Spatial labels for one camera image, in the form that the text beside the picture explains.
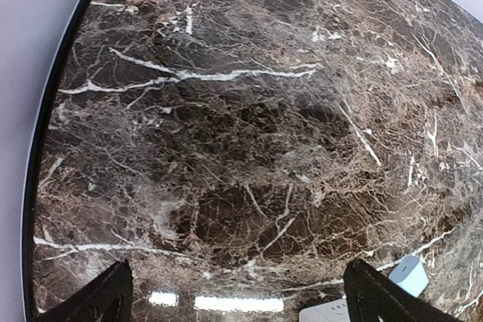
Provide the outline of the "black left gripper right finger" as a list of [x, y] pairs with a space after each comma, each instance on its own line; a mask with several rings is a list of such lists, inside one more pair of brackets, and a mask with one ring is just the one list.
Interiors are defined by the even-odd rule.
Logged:
[[343, 282], [352, 322], [459, 322], [405, 292], [362, 259], [347, 264]]

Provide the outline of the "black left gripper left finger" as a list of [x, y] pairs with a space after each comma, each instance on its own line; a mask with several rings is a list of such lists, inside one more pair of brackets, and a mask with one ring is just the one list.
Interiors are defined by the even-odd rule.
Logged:
[[37, 322], [129, 321], [133, 275], [129, 261], [114, 262], [67, 300], [34, 318]]

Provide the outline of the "white cube power socket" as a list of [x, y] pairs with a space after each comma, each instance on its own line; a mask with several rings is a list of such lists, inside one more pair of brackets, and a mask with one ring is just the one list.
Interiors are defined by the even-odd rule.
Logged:
[[349, 322], [345, 299], [336, 299], [304, 308], [299, 312], [299, 322]]

